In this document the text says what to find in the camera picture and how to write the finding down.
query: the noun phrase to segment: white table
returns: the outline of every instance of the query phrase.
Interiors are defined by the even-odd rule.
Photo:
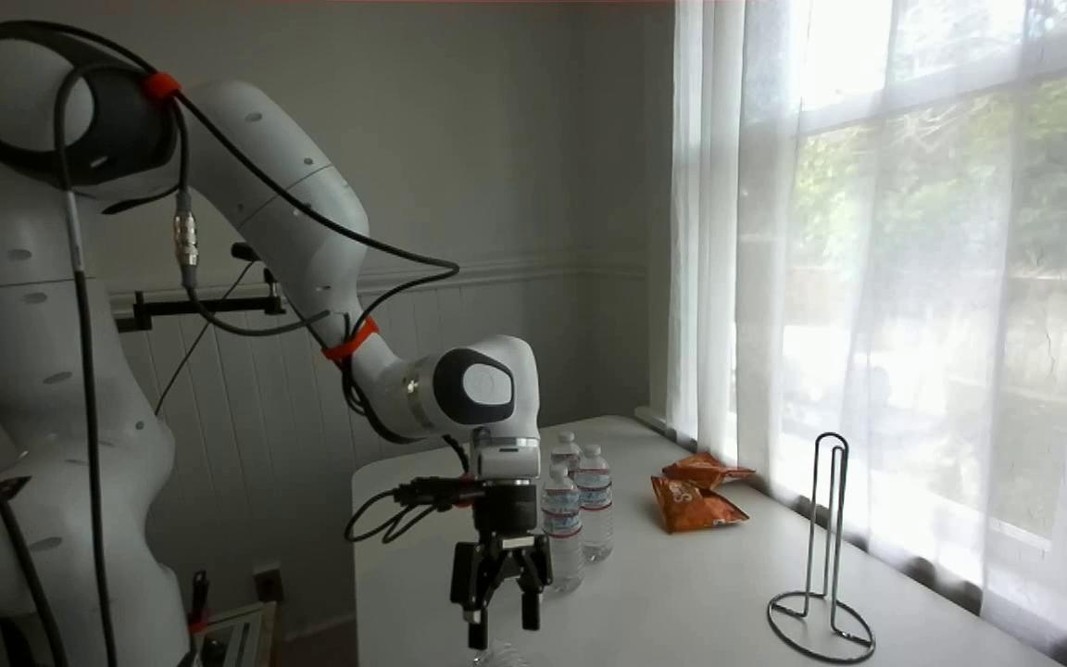
[[[648,477],[684,453],[629,419],[587,419],[583,443],[605,445],[614,472],[614,553],[569,596],[545,596],[541,632],[520,632],[520,588],[493,596],[493,665],[506,667],[788,667],[813,665],[766,626],[766,601],[800,588],[803,532],[788,507],[730,497],[751,514],[732,532],[662,534]],[[420,475],[454,475],[453,453],[372,464],[354,503]],[[450,601],[453,548],[471,542],[471,511],[427,518],[396,545],[354,548],[361,667],[468,667],[463,617]],[[884,564],[844,548],[842,601],[874,626],[874,667],[1037,667],[1053,665],[997,626],[953,607]]]

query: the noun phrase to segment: wall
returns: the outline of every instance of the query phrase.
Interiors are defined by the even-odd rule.
[[[361,189],[375,238],[468,266],[383,314],[405,356],[505,330],[538,350],[541,422],[643,406],[648,9],[0,0],[0,20],[20,14],[100,29],[189,89],[247,77],[289,107]],[[230,240],[203,213],[215,290],[238,273]],[[132,213],[91,229],[91,270],[120,304],[130,290],[167,294],[167,250],[167,207]],[[372,262],[366,296],[401,270]],[[194,333],[194,319],[125,333],[151,396]],[[179,472],[148,522],[162,560],[183,575],[209,569],[220,607],[247,601],[252,569],[277,564],[287,635],[347,621],[347,477],[392,448],[342,408],[310,340],[209,333],[162,416],[179,435]]]

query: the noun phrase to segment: white curtain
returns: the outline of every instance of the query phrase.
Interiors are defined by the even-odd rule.
[[[722,459],[732,448],[732,255],[741,0],[676,5],[676,197],[662,419]]]
[[[743,5],[679,5],[672,416],[732,443],[741,402],[788,493],[806,488],[813,438],[847,435],[853,532],[1053,644],[1067,0]],[[732,391],[732,350],[764,377]]]

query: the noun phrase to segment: floor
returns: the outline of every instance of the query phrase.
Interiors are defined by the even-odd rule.
[[[354,667],[354,624],[282,644],[277,667]]]

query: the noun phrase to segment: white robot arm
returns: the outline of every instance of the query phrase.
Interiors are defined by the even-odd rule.
[[[22,481],[7,503],[51,596],[54,632],[67,638],[64,658],[43,658],[40,624],[30,624],[36,660],[162,667],[184,651],[173,579],[143,545],[143,511],[170,475],[170,429],[151,416],[121,361],[106,304],[85,283],[79,240],[105,206],[148,199],[170,181],[179,181],[179,255],[189,294],[196,270],[189,192],[200,192],[267,261],[287,302],[342,367],[354,408],[383,435],[471,443],[471,485],[429,481],[420,497],[475,500],[483,542],[475,558],[454,553],[454,575],[459,560],[471,560],[468,569],[485,571],[488,585],[521,575],[538,596],[550,571],[521,569],[538,545],[531,345],[488,336],[420,364],[401,361],[354,290],[362,250],[385,245],[366,238],[366,214],[347,181],[272,96],[232,81],[200,96],[196,107],[167,73],[105,36],[51,24],[5,24],[0,422],[25,448],[5,477]],[[83,381],[79,340],[91,353],[83,361],[98,361],[85,364],[88,381]],[[88,542],[91,518],[105,522],[105,545]],[[105,584],[91,585],[91,571],[106,571],[110,606],[91,593],[105,588]],[[468,588],[459,601],[475,644],[488,593]],[[100,607],[110,613],[116,644],[100,638]],[[0,522],[0,621],[32,617],[36,606]]]

